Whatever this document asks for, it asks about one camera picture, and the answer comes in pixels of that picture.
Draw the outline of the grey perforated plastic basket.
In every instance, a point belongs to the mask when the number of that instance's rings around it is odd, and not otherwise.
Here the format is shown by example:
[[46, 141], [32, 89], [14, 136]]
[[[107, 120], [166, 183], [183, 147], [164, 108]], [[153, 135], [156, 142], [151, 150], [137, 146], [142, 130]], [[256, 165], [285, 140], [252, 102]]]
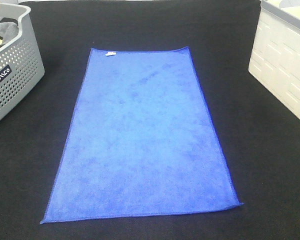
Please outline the grey perforated plastic basket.
[[0, 47], [0, 120], [41, 80], [44, 65], [25, 5], [0, 3], [0, 17], [18, 22], [18, 34]]

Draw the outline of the black table cloth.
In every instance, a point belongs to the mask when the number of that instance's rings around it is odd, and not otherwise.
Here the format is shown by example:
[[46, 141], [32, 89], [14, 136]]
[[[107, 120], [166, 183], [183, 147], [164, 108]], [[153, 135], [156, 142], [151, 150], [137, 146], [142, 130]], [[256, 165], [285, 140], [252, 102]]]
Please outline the black table cloth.
[[[259, 1], [26, 5], [45, 75], [0, 121], [0, 240], [300, 240], [300, 121], [248, 71]], [[241, 206], [41, 224], [91, 48], [185, 46]]]

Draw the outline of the blue microfiber towel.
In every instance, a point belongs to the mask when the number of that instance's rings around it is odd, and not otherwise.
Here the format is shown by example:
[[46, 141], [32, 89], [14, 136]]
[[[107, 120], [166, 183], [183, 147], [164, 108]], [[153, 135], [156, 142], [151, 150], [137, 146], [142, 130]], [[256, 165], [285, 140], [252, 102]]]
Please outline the blue microfiber towel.
[[240, 204], [190, 49], [92, 49], [42, 222]]

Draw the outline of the white plastic storage bin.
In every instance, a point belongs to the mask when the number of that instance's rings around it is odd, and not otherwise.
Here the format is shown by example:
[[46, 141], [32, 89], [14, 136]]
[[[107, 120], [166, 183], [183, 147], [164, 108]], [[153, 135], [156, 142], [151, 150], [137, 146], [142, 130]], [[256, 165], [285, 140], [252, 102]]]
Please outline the white plastic storage bin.
[[249, 73], [300, 119], [300, 0], [263, 0]]

